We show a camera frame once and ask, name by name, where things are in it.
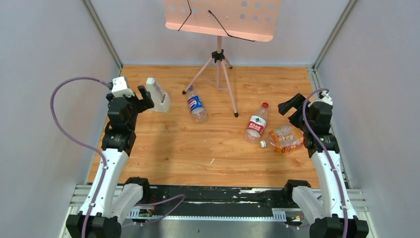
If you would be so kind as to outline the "orange label tea bottle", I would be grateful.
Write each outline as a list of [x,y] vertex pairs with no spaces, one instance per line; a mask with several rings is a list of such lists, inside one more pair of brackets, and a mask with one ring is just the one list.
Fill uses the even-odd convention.
[[304,136],[299,129],[291,125],[284,125],[270,130],[267,138],[263,141],[266,142],[266,147],[271,148],[274,152],[287,153],[301,147],[304,143]]

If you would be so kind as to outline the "red cap water bottle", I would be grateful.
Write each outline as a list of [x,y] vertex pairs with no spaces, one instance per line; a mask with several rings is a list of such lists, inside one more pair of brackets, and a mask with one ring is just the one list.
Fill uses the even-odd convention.
[[250,117],[245,130],[246,141],[256,143],[262,137],[268,122],[268,107],[269,104],[263,102],[258,110]]

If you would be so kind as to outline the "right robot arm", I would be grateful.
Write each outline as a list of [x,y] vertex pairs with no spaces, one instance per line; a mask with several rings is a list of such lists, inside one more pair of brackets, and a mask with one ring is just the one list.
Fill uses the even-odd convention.
[[340,148],[330,132],[332,98],[327,90],[316,91],[319,99],[309,99],[298,93],[278,104],[281,115],[291,108],[290,123],[303,132],[304,147],[315,167],[321,197],[318,198],[305,180],[290,179],[284,186],[284,203],[298,206],[309,224],[311,238],[366,238],[368,223],[358,218],[347,192],[340,165]]

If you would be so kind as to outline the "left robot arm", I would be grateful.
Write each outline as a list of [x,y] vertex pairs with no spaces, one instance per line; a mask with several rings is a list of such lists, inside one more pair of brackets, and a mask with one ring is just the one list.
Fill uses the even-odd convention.
[[108,123],[101,146],[101,159],[91,190],[75,215],[65,226],[72,238],[119,238],[122,224],[136,203],[148,204],[152,192],[145,178],[129,178],[117,198],[114,197],[120,174],[133,148],[137,116],[154,107],[144,86],[134,92],[107,94]]

